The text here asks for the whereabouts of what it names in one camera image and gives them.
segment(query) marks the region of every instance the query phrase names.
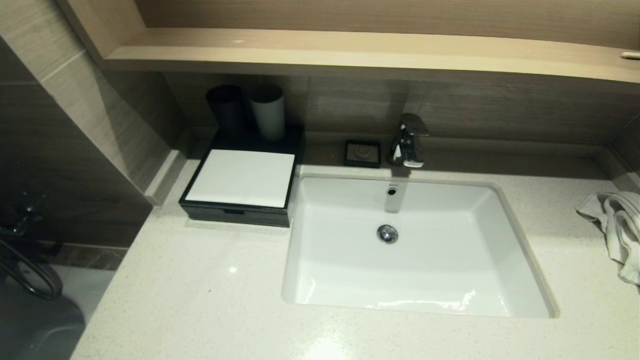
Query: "chrome faucet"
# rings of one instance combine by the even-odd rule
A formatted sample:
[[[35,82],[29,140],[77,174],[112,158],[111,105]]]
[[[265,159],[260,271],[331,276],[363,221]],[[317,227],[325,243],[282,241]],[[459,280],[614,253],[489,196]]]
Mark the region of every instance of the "chrome faucet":
[[[404,113],[400,115],[400,123],[396,136],[391,143],[387,161],[392,167],[404,165],[418,168],[424,165],[420,136],[429,136],[429,130],[416,114]]]

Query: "hand towel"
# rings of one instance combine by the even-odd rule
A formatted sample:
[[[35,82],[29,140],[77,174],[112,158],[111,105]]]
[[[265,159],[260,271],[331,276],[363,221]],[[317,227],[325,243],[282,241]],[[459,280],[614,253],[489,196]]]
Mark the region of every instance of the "hand towel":
[[[640,195],[596,193],[576,210],[605,233],[609,258],[623,265],[618,277],[640,286]]]

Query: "white sink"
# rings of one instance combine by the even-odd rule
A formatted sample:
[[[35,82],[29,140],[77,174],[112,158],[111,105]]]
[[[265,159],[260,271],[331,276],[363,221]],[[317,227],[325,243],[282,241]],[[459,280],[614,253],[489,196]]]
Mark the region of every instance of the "white sink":
[[[395,195],[387,195],[394,188]],[[378,227],[395,227],[388,244]],[[283,288],[297,304],[549,318],[497,192],[481,184],[304,177]]]

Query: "shelf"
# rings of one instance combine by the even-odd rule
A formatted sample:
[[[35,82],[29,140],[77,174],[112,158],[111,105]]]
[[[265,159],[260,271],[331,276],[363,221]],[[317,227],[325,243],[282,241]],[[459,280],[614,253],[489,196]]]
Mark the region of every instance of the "shelf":
[[[333,76],[468,70],[640,83],[624,49],[522,40],[395,33],[147,28],[105,57],[113,70]]]

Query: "white quartz countertop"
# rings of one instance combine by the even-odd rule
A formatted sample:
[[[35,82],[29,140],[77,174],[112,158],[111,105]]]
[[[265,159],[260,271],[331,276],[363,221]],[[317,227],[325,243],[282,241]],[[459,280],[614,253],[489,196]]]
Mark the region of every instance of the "white quartz countertop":
[[[616,190],[599,169],[581,159],[462,160],[467,168],[486,161],[502,169],[497,175],[442,170],[454,157],[439,159],[438,171],[427,164],[412,179],[480,181],[502,189],[556,318],[286,303],[281,291],[289,229],[190,220],[177,204],[197,167],[189,160],[165,205],[154,208],[138,234],[73,359],[637,360],[638,290],[618,279],[602,233],[574,210],[590,193]],[[511,165],[520,170],[504,170]],[[524,168],[546,175],[527,175]],[[384,169],[302,167],[302,176],[312,174],[390,177]]]

